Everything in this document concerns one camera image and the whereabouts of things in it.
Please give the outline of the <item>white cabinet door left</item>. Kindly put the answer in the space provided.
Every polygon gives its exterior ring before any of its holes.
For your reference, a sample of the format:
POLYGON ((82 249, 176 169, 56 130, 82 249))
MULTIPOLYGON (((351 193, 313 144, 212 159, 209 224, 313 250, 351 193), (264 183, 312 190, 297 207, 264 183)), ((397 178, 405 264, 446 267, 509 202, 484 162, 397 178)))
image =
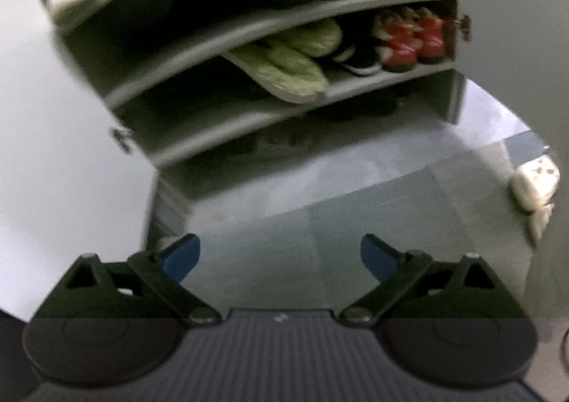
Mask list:
POLYGON ((156 172, 40 0, 1 0, 1 307, 29 320, 76 258, 122 261, 144 243, 156 172))

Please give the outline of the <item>green slipper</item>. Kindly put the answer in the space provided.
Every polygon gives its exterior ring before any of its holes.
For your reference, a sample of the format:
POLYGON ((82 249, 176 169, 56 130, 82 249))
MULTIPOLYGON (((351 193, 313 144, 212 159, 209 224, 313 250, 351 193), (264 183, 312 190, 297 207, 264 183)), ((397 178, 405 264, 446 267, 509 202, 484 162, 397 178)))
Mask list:
POLYGON ((223 57, 286 103, 315 103, 329 88, 329 80, 310 57, 278 40, 249 43, 223 57))
POLYGON ((320 58, 332 54, 340 46, 340 26, 331 19, 293 27, 277 35, 277 38, 294 50, 308 57, 320 58))

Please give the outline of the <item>grey shoe cabinet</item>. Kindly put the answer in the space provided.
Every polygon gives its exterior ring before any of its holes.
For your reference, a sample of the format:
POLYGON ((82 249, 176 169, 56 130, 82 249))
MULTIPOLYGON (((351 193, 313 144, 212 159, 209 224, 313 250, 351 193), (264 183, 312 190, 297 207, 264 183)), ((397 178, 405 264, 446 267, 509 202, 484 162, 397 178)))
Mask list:
POLYGON ((457 0, 39 0, 57 47, 156 170, 145 238, 182 231, 199 158, 354 97, 390 107, 413 87, 456 123, 457 0), (438 17, 447 13, 446 19, 438 17))

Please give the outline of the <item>red white sneaker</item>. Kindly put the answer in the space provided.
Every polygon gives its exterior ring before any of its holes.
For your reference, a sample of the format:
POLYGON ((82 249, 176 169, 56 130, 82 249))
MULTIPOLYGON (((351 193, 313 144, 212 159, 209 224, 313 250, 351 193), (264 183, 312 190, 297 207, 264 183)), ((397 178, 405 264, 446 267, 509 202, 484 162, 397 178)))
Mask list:
POLYGON ((419 11, 416 25, 416 36, 420 40, 420 48, 417 51, 419 61, 428 64, 443 61, 447 55, 443 39, 443 20, 424 7, 419 11))
POLYGON ((403 73, 412 70, 418 62, 420 40, 415 36, 415 25, 394 14, 377 18, 373 35, 376 51, 384 70, 403 73))

